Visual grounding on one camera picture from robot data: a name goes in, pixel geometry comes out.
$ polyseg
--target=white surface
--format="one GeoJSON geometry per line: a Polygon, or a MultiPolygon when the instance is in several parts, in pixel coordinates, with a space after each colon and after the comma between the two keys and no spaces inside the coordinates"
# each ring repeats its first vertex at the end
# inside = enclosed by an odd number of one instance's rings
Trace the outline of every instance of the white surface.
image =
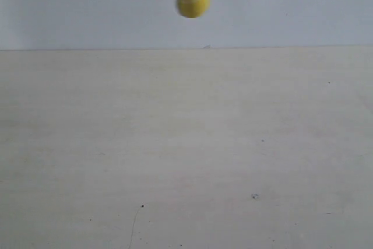
{"type": "Polygon", "coordinates": [[[0,0],[0,49],[373,44],[372,0],[212,0],[188,20],[175,0],[0,0]]]}
{"type": "Polygon", "coordinates": [[[2,248],[373,248],[372,59],[0,52],[2,248]]]}

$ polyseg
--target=hanging ball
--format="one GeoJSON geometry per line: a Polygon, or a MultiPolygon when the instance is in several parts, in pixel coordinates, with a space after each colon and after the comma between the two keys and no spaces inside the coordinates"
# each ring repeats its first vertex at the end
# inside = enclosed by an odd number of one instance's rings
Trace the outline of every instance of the hanging ball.
{"type": "Polygon", "coordinates": [[[189,18],[201,16],[210,6],[210,0],[177,0],[180,15],[189,18]]]}

